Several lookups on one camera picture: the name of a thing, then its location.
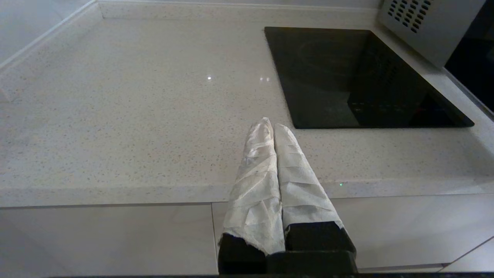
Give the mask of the left gripper wrapped left finger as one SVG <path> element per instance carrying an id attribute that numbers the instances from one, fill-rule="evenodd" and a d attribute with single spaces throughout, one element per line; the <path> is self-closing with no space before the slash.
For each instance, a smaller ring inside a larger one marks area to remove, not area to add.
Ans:
<path id="1" fill-rule="evenodd" d="M 263 117 L 246 137 L 223 222 L 218 270 L 221 275 L 266 273 L 268 257 L 285 250 L 274 131 Z"/>

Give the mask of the left gripper wrapped right finger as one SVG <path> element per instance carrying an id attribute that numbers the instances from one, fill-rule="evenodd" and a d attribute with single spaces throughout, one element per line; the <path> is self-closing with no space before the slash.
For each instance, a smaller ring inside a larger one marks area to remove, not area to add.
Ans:
<path id="1" fill-rule="evenodd" d="M 293 132 L 274 127 L 286 248 L 357 254 L 334 205 L 317 179 Z"/>

